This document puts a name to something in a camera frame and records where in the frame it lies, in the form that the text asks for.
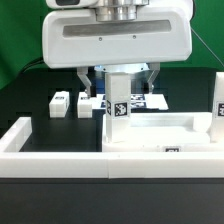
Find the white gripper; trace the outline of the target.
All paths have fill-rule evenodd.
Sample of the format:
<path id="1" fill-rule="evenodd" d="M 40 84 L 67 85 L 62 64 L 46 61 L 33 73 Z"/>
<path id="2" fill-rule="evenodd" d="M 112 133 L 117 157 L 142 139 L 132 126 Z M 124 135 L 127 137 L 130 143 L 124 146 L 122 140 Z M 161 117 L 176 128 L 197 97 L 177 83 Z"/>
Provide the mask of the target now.
<path id="1" fill-rule="evenodd" d="M 152 94 L 158 62 L 192 52 L 193 0 L 45 0 L 43 59 L 51 68 L 77 68 L 88 98 L 96 87 L 88 66 L 148 63 L 144 93 Z"/>

